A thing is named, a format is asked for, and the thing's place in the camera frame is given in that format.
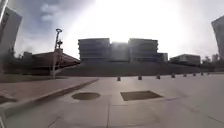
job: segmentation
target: building facade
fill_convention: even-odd
[[[0,24],[0,55],[14,48],[22,17],[13,10],[6,8]]]
[[[128,43],[114,42],[109,38],[79,40],[80,60],[95,62],[164,62],[167,53],[158,53],[158,41],[131,38]]]
[[[220,59],[224,60],[224,16],[212,22]]]
[[[200,65],[201,57],[198,55],[183,54],[170,58],[171,62]]]
[[[219,61],[219,55],[218,54],[212,55],[212,63],[216,63],[218,61]]]
[[[111,62],[129,62],[129,47],[127,43],[114,42],[110,45]]]
[[[110,60],[110,39],[80,39],[80,60],[84,63],[108,62]]]
[[[130,51],[130,61],[132,63],[163,61],[163,54],[157,53],[157,40],[131,38],[128,45]]]

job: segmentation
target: concrete ledge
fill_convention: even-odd
[[[1,106],[1,109],[4,112],[4,115],[6,118],[13,116],[17,113],[20,113],[24,110],[30,109],[32,107],[35,107],[37,105],[40,105],[42,103],[45,103],[49,100],[55,99],[57,97],[63,96],[67,93],[73,92],[75,90],[79,90],[82,89],[96,81],[98,81],[99,79],[94,79],[76,86],[72,86],[69,88],[65,88],[65,89],[59,89],[57,91],[51,92],[49,94],[40,96],[38,98],[34,98],[34,99],[29,99],[26,101],[21,101],[21,102],[17,102],[17,103],[6,103],[5,105]]]

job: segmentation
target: manhole cover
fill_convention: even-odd
[[[121,96],[124,101],[146,100],[162,97],[151,91],[121,92]]]
[[[100,94],[98,93],[77,93],[72,95],[73,99],[77,99],[77,100],[94,100],[96,98],[100,97]]]

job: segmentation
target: sky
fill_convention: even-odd
[[[156,39],[169,57],[218,53],[211,22],[224,15],[223,0],[9,0],[22,16],[15,50],[53,51],[56,28],[65,53],[79,58],[78,39]]]

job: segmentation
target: lamp post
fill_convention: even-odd
[[[61,29],[57,28],[56,29],[57,35],[56,35],[56,41],[55,41],[55,46],[54,46],[54,57],[53,57],[53,69],[52,69],[52,75],[53,75],[53,79],[55,79],[55,66],[56,66],[56,62],[57,62],[57,45],[58,45],[58,38],[59,38],[59,34],[62,32]]]

